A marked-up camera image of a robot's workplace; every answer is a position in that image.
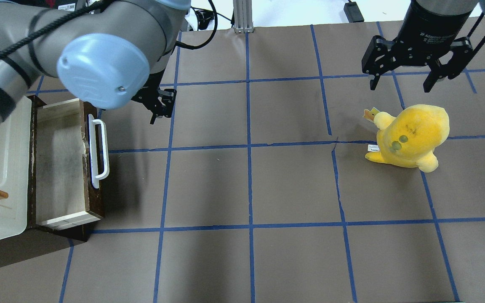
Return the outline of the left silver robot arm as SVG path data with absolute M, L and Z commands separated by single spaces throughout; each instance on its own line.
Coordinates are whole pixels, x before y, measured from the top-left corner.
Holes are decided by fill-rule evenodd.
M 162 72 L 190 0 L 101 0 L 64 11 L 0 0 L 0 125 L 42 75 L 98 109 Z

